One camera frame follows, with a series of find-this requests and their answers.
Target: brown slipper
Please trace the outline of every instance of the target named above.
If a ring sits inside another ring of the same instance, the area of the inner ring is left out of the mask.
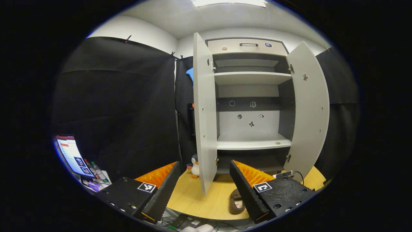
[[[239,190],[235,189],[230,194],[229,211],[231,214],[240,214],[245,210],[245,204],[242,201]]]

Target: monitor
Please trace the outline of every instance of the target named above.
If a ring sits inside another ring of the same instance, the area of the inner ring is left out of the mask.
[[[94,177],[80,155],[74,135],[56,135],[56,141],[63,158],[67,161],[73,172],[83,176]]]

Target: cabinet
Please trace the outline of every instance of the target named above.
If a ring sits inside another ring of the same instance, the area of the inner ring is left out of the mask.
[[[278,41],[231,38],[206,45],[195,33],[193,68],[204,194],[216,173],[226,170],[218,171],[218,150],[231,154],[222,157],[225,161],[239,155],[253,159],[257,168],[264,164],[265,171],[309,173],[325,141],[329,97],[322,69],[305,42],[288,54]],[[286,155],[273,159],[285,149]]]

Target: black fabric backdrop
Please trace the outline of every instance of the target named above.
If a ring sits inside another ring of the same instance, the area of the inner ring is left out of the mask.
[[[74,134],[83,158],[112,181],[180,161],[174,60],[133,41],[85,39],[57,76],[53,132]]]
[[[352,152],[360,118],[358,88],[350,67],[343,56],[330,48],[316,56],[325,75],[329,91],[330,115],[325,143],[315,167],[330,180]],[[193,103],[193,83],[186,71],[193,67],[193,57],[178,60],[176,65],[175,97],[179,113],[179,136],[182,159],[190,163],[196,153],[196,141],[190,135],[187,104]]]
[[[175,101],[178,112],[180,151],[183,165],[192,163],[192,155],[197,152],[196,139],[190,133],[187,104],[193,103],[193,82],[186,74],[193,68],[193,57],[176,61]]]

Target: wooden table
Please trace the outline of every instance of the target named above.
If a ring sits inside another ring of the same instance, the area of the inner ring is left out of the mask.
[[[323,187],[325,178],[313,167],[305,177],[305,186],[318,190]],[[206,195],[203,195],[200,179],[192,178],[191,171],[185,171],[176,183],[167,207],[188,215],[215,220],[247,219],[247,210],[241,214],[229,212],[229,197],[236,185],[230,175],[219,175],[213,181]]]

